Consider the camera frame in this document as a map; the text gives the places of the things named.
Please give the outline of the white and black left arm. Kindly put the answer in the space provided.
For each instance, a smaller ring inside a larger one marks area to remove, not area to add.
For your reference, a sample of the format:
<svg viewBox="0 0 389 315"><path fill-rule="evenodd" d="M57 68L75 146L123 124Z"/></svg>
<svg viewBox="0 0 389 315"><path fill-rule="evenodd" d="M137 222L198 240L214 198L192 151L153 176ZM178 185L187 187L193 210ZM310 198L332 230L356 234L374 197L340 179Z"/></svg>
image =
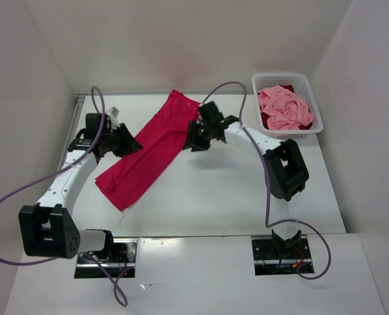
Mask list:
<svg viewBox="0 0 389 315"><path fill-rule="evenodd" d="M72 219L72 210L89 175L106 153L121 158L143 148L124 123L104 122L98 139L94 123L78 132L68 146L63 172L34 205L21 208L18 219L28 256L71 259L78 254L81 232Z"/></svg>

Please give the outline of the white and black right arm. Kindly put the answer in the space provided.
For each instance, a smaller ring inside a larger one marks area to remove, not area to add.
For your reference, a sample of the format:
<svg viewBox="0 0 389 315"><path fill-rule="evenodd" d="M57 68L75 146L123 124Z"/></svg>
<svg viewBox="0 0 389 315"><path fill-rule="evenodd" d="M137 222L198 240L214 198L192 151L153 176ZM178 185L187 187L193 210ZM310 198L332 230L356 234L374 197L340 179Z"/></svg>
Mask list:
<svg viewBox="0 0 389 315"><path fill-rule="evenodd" d="M267 201L274 206L277 218L270 221L270 206L265 210L265 225L271 229L272 248L280 259L293 254L302 232L297 227L300 193L305 189L309 172L297 143L277 140L243 125L233 115L224 117L214 102L198 108L198 118L189 123L184 149L206 151L210 142L220 140L258 156L265 165Z"/></svg>

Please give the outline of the magenta t-shirt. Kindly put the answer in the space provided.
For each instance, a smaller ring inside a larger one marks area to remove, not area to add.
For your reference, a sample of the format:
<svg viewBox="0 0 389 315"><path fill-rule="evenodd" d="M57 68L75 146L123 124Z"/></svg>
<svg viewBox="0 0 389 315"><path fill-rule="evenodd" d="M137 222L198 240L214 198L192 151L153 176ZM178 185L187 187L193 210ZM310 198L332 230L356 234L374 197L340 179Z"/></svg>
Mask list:
<svg viewBox="0 0 389 315"><path fill-rule="evenodd" d="M122 157L95 179L98 189L117 210L125 211L138 201L182 151L189 123L197 119L199 105L173 90L136 135L143 148Z"/></svg>

